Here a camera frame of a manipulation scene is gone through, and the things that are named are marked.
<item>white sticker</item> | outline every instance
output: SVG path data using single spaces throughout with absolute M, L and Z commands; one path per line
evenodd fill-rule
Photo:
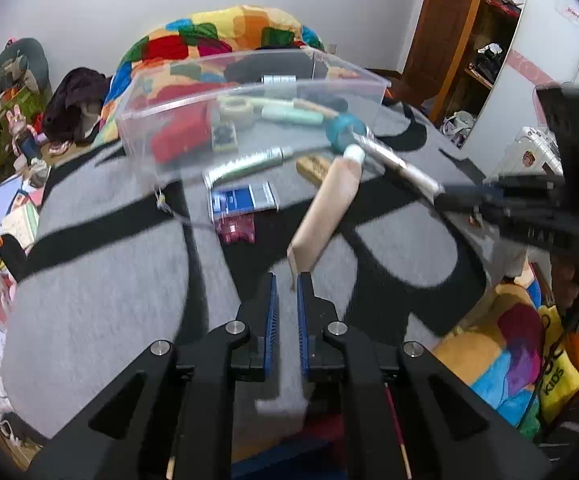
M 556 11 L 566 17 L 574 25 L 579 25 L 579 8 L 574 4 L 566 1 L 559 1 L 556 3 Z
M 264 75 L 263 84 L 264 85 L 276 85 L 278 83 L 295 83 L 295 75 Z

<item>colorful quilt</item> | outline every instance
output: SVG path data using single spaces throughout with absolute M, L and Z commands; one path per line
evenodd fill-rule
M 316 33 L 292 15 L 283 10 L 263 7 L 237 6 L 197 12 L 190 18 L 153 30 L 138 40 L 121 59 L 103 105 L 100 133 L 94 146 L 118 138 L 114 117 L 120 97 L 141 70 L 172 60 L 289 45 L 323 49 L 323 43 Z M 211 68 L 171 76 L 153 81 L 151 92 L 156 94 L 173 85 L 220 82 Z
M 515 426 L 540 372 L 542 338 L 541 318 L 527 291 L 499 285 L 487 315 L 446 336 L 433 353 Z

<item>small toy figure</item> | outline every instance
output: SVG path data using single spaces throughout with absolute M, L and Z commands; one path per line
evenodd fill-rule
M 41 158 L 41 150 L 37 146 L 38 134 L 31 124 L 27 124 L 27 119 L 22 114 L 20 106 L 14 106 L 14 113 L 8 110 L 6 117 L 12 136 L 14 154 L 19 156 L 24 153 L 29 160 L 35 157 Z
M 256 241 L 253 214 L 223 218 L 214 222 L 214 227 L 226 244 L 236 242 L 241 238 L 251 244 Z

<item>yellow bag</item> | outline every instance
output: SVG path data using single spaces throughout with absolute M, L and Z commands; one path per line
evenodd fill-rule
M 551 345 L 563 333 L 563 326 L 555 306 L 550 308 L 541 306 L 538 313 L 545 327 L 543 357 L 546 358 Z M 545 370 L 538 392 L 543 418 L 547 422 L 552 422 L 578 390 L 579 372 L 570 361 L 565 351 L 565 345 L 561 343 L 556 350 L 556 356 Z

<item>screw head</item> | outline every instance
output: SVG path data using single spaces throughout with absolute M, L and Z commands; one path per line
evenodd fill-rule
M 163 340 L 154 341 L 150 345 L 150 351 L 154 355 L 165 355 L 165 354 L 167 354 L 167 352 L 169 352 L 169 349 L 170 349 L 170 344 L 167 341 L 163 341 Z
M 425 352 L 425 348 L 418 341 L 406 341 L 403 344 L 403 352 L 410 357 L 420 357 Z
M 237 319 L 234 319 L 233 321 L 230 321 L 230 322 L 226 323 L 226 325 L 225 325 L 225 330 L 227 330 L 229 333 L 231 333 L 233 335 L 240 334 L 245 329 L 246 329 L 246 324 L 243 323 L 242 321 L 237 320 Z
M 342 321 L 332 321 L 327 325 L 327 332 L 334 335 L 343 335 L 347 332 L 347 325 Z

